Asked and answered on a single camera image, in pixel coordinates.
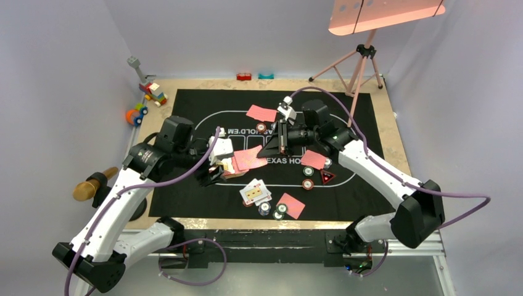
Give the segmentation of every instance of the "gray floor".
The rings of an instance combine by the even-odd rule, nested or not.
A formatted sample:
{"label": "gray floor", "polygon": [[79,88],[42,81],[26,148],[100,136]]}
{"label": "gray floor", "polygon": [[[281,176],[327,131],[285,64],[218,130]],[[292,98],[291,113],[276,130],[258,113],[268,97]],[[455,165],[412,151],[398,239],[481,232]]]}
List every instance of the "gray floor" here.
{"label": "gray floor", "polygon": [[[176,277],[206,281],[217,275],[220,268],[220,264],[213,263],[209,269],[189,269]],[[143,259],[104,295],[443,295],[430,256],[388,257],[377,273],[364,279],[350,277],[343,268],[316,264],[233,263],[227,265],[221,279],[205,287],[184,286],[158,277],[158,273],[156,258]]]}

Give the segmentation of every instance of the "cable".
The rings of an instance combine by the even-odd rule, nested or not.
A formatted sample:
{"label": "cable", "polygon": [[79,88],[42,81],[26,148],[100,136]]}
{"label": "cable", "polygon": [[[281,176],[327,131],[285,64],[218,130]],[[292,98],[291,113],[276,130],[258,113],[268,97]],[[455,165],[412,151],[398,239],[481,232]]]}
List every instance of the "cable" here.
{"label": "cable", "polygon": [[[87,233],[85,234],[85,237],[84,237],[84,241],[80,244],[78,251],[76,251],[76,254],[73,257],[73,260],[71,261],[71,265],[69,266],[69,269],[67,271],[67,277],[65,278],[65,287],[64,287],[65,296],[69,296],[69,287],[71,284],[71,278],[73,276],[73,270],[75,269],[76,263],[78,262],[78,259],[80,258],[80,255],[83,252],[87,241],[89,241],[89,238],[91,238],[91,236],[93,235],[93,232],[96,229],[96,226],[98,225],[98,223],[100,223],[100,220],[104,217],[105,213],[107,213],[109,208],[116,202],[116,200],[118,200],[124,192],[127,192],[132,189],[164,187],[164,186],[169,186],[174,183],[180,182],[181,180],[187,178],[188,176],[193,174],[198,169],[198,167],[200,167],[206,161],[206,159],[208,159],[209,155],[211,154],[211,151],[214,149],[214,146],[216,145],[219,135],[220,135],[220,127],[217,126],[216,133],[214,135],[214,140],[209,145],[209,149],[207,149],[204,156],[202,156],[202,158],[191,169],[189,169],[188,171],[183,173],[181,176],[171,179],[169,181],[165,181],[165,182],[153,183],[153,184],[139,184],[139,185],[133,185],[133,186],[126,187],[126,188],[118,191],[118,193],[116,193],[116,196],[112,197],[107,202],[107,204],[100,210],[100,214],[98,214],[98,216],[96,216],[96,218],[94,219],[93,223],[91,224],[91,227],[87,230]],[[92,293],[91,290],[86,294],[86,296],[88,296],[88,295],[90,295],[90,293]]]}
{"label": "cable", "polygon": [[184,281],[182,279],[177,279],[175,277],[172,277],[170,275],[168,275],[167,273],[165,273],[162,269],[162,264],[161,264],[161,261],[158,260],[158,269],[160,270],[160,274],[158,276],[163,276],[167,279],[170,279],[171,281],[175,281],[175,282],[178,282],[180,284],[184,284],[184,285],[188,285],[188,286],[206,286],[206,285],[209,285],[209,284],[212,284],[213,282],[217,281],[222,275],[223,273],[225,272],[225,268],[227,267],[227,256],[225,255],[225,249],[219,245],[219,243],[215,242],[214,240],[212,239],[205,239],[205,238],[201,238],[201,239],[191,239],[191,240],[187,240],[186,242],[182,242],[181,244],[177,244],[177,245],[172,245],[171,247],[167,247],[165,248],[164,250],[172,250],[172,249],[176,249],[178,247],[181,247],[182,245],[185,246],[185,245],[188,245],[192,242],[197,242],[197,241],[206,241],[206,242],[211,242],[213,244],[215,244],[218,249],[221,251],[222,255],[223,255],[223,267],[220,271],[220,273],[213,279],[211,279],[210,281],[207,281],[207,282],[187,282],[187,281]]}
{"label": "cable", "polygon": [[387,258],[387,254],[389,253],[389,242],[387,242],[386,240],[383,240],[383,243],[385,244],[385,250],[384,250],[384,253],[383,253],[383,257],[381,257],[381,260],[379,260],[378,264],[376,265],[375,268],[371,269],[368,273],[365,273],[365,274],[359,274],[359,276],[361,277],[366,277],[366,276],[370,276],[371,274],[375,273],[378,268],[381,267],[381,264],[383,264],[383,262],[385,262],[385,258]]}
{"label": "cable", "polygon": [[471,214],[477,212],[478,210],[480,210],[484,206],[488,205],[488,203],[491,201],[490,196],[487,196],[487,195],[484,195],[484,194],[439,192],[439,191],[434,191],[434,190],[428,190],[428,189],[425,189],[425,188],[421,188],[421,187],[419,187],[417,185],[410,184],[409,182],[405,182],[400,176],[396,175],[394,172],[392,172],[389,169],[387,169],[385,166],[383,166],[381,163],[379,163],[377,160],[375,160],[372,156],[369,155],[369,148],[367,146],[367,138],[361,132],[360,127],[358,126],[358,124],[356,123],[356,121],[354,120],[352,115],[350,115],[350,112],[347,110],[345,105],[337,97],[335,97],[335,95],[331,94],[330,92],[326,91],[325,89],[317,88],[316,86],[306,86],[304,88],[300,88],[300,89],[296,90],[295,92],[293,92],[290,95],[290,97],[294,97],[297,93],[299,93],[301,91],[304,91],[306,89],[315,89],[315,90],[324,92],[327,95],[329,95],[331,98],[333,98],[343,108],[345,113],[348,115],[350,121],[352,122],[352,125],[354,126],[354,130],[356,131],[358,136],[363,141],[363,150],[364,150],[365,155],[367,156],[367,158],[369,158],[373,162],[373,164],[377,165],[380,169],[382,169],[384,172],[389,174],[394,179],[398,180],[398,182],[402,183],[404,186],[407,186],[409,188],[412,188],[412,189],[415,189],[415,190],[418,190],[418,191],[421,191],[421,192],[424,192],[424,193],[427,193],[427,194],[432,194],[432,195],[437,195],[437,196],[442,196],[442,197],[451,197],[451,198],[456,198],[456,199],[485,199],[482,203],[480,203],[476,207],[474,207],[474,208],[470,209],[469,211],[463,213],[462,215],[457,216],[456,218],[454,218],[454,219],[452,219],[452,220],[442,224],[438,229],[442,229],[442,228],[447,227],[449,225],[452,225],[452,224],[454,224],[454,223],[456,223],[458,221],[461,221],[462,219],[470,216]]}

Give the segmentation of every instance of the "playing card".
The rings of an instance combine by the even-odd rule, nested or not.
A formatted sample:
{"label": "playing card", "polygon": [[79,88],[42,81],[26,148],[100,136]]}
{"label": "playing card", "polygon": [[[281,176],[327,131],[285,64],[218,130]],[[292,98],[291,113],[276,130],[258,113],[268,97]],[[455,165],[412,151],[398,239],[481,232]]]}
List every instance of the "playing card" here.
{"label": "playing card", "polygon": [[269,201],[272,200],[272,199],[273,199],[272,196],[269,195],[268,197],[265,197],[264,199],[260,199],[260,200],[258,200],[258,201],[256,201],[256,202],[254,202],[254,204],[255,204],[257,207],[259,207],[263,202],[269,202]]}
{"label": "playing card", "polygon": [[252,105],[250,106],[249,111],[247,111],[247,116],[260,121],[274,122],[276,119],[277,112],[278,111],[273,109],[266,109],[256,105]]}
{"label": "playing card", "polygon": [[322,170],[323,166],[325,166],[326,159],[327,157],[319,153],[307,150],[302,157],[302,165],[308,165],[309,167],[313,167],[317,170]]}
{"label": "playing card", "polygon": [[249,205],[258,200],[265,199],[271,195],[271,192],[267,190],[262,180],[253,179],[245,188],[240,190],[240,195],[245,204]]}
{"label": "playing card", "polygon": [[287,205],[287,215],[293,217],[296,220],[302,214],[302,211],[305,208],[305,204],[303,202],[286,193],[283,194],[277,205],[279,204]]}
{"label": "playing card", "polygon": [[238,164],[238,169],[249,170],[260,168],[268,164],[267,158],[257,158],[256,155],[262,149],[262,145],[247,150],[234,151],[234,158]]}

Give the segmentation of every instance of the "toy wheel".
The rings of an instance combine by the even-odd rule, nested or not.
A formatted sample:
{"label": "toy wheel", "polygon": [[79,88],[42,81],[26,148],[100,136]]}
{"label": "toy wheel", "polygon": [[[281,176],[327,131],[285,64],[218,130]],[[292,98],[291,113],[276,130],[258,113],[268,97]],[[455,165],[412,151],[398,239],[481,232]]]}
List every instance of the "toy wheel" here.
{"label": "toy wheel", "polygon": [[134,119],[134,126],[139,126],[139,125],[141,125],[141,124],[142,124],[142,118],[140,118],[140,117],[136,117],[136,118]]}

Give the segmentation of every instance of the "pink playing card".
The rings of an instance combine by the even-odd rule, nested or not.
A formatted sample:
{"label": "pink playing card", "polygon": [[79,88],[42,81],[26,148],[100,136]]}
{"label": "pink playing card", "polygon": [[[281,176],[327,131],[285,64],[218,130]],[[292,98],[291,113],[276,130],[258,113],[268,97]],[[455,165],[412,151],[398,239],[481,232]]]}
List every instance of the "pink playing card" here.
{"label": "pink playing card", "polygon": [[287,205],[287,214],[296,220],[301,215],[303,208],[305,208],[305,204],[303,202],[286,193],[283,193],[283,196],[279,200],[278,204]]}
{"label": "pink playing card", "polygon": [[[234,169],[234,174],[237,175],[237,174],[240,174],[240,173],[243,173],[245,171],[248,171],[248,170],[240,170],[238,168],[238,163],[236,162],[236,157],[231,157],[231,162],[233,163],[233,169]],[[229,171],[225,171],[223,173],[224,176],[228,176],[228,175],[231,175],[231,173]]]}
{"label": "pink playing card", "polygon": [[247,116],[260,121],[274,122],[276,120],[277,112],[278,111],[276,110],[265,109],[256,105],[252,105],[250,106],[249,111],[247,111]]}
{"label": "pink playing card", "polygon": [[267,158],[257,158],[256,155],[262,149],[262,145],[258,145],[252,149],[234,151],[234,157],[238,164],[238,169],[249,170],[251,168],[260,168],[267,165]]}
{"label": "pink playing card", "polygon": [[311,150],[305,151],[305,154],[302,157],[302,165],[308,165],[309,167],[313,167],[317,170],[322,170],[325,166],[325,160],[327,157],[316,153]]}

